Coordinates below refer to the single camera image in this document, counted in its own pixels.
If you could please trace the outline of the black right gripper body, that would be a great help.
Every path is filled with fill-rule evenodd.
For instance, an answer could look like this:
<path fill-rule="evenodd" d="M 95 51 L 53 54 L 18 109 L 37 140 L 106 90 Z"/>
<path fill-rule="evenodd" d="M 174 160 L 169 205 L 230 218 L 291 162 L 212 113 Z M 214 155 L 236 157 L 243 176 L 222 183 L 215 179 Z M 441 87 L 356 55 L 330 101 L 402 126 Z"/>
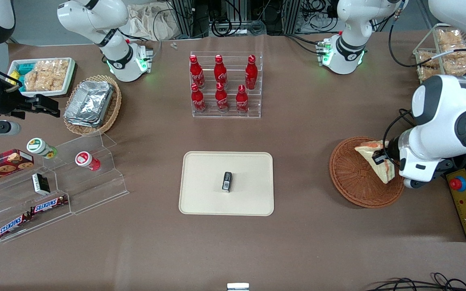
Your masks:
<path fill-rule="evenodd" d="M 16 117 L 23 120 L 25 114 L 21 112 L 35 113 L 33 98 L 22 95 L 20 91 L 0 91 L 0 115 L 11 116 L 12 112 L 18 112 Z"/>

